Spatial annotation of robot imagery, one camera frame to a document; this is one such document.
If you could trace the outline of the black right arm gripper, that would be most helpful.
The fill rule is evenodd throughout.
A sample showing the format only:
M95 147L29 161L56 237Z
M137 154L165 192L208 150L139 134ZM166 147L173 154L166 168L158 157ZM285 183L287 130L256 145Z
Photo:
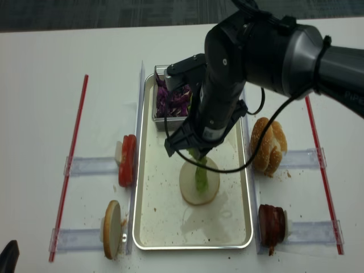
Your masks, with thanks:
M198 162L206 163L207 154L224 141L227 134L226 129L227 127L213 129L204 126L202 134L199 134L191 120L186 119L172 135L166 138L164 147L169 157L179 150L192 148L197 153Z

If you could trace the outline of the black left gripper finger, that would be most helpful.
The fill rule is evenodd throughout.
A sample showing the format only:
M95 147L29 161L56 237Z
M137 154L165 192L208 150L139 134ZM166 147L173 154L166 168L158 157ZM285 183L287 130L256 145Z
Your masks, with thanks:
M11 240L0 255L0 272L14 273L19 258L19 247L17 240Z

